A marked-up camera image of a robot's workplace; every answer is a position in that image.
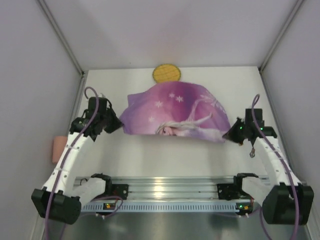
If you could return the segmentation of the purple Frozen placemat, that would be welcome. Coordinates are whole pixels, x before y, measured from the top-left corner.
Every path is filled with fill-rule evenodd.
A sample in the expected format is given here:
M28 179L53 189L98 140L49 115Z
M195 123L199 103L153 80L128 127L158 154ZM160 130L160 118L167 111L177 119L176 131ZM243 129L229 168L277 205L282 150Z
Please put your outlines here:
M162 135L223 143L231 128L222 104L203 86L187 82L158 83L127 97L119 117L129 135Z

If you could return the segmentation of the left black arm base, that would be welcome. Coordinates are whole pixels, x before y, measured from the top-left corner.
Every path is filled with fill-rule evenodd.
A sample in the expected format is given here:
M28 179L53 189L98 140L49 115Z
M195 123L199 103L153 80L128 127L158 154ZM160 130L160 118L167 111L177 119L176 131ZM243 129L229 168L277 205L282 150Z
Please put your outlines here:
M112 184L106 190L107 196L118 196L123 200L127 200L129 194L129 185L128 184Z

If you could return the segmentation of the pink plastic cup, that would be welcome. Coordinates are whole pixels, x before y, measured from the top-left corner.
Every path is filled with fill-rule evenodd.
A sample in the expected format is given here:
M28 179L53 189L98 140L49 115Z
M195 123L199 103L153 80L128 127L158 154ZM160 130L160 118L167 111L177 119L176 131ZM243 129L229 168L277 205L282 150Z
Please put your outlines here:
M67 136L56 136L53 139L52 146L52 163L57 164L60 160L60 157L65 149L67 143Z

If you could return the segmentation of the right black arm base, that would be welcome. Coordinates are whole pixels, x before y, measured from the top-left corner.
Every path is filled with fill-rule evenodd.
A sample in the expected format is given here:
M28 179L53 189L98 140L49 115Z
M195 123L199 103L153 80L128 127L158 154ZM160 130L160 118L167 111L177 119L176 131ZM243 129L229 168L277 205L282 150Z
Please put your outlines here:
M234 183L220 183L216 185L219 200L250 200L251 196L245 193L239 185Z

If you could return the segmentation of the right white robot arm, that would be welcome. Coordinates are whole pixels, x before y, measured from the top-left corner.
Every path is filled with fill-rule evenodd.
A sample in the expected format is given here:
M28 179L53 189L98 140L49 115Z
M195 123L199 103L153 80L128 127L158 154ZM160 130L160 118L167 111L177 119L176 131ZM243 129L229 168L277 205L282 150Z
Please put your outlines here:
M236 192L252 197L268 224L306 225L314 191L292 172L275 130L265 125L262 109L247 108L245 117L237 118L223 137L239 145L248 140L252 146L250 157L259 156L269 178L270 185L266 186L255 173L238 173L233 177Z

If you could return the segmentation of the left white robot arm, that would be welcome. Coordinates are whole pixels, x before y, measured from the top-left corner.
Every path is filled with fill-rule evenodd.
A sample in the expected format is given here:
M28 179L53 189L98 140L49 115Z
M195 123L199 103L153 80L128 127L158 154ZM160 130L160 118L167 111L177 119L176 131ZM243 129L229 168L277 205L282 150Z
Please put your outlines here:
M111 134L122 126L107 98L89 98L83 115L71 123L67 143L49 179L41 189L32 192L31 200L42 218L72 225L84 205L112 194L112 179L103 173L93 174L78 187L74 187L74 182L98 135Z

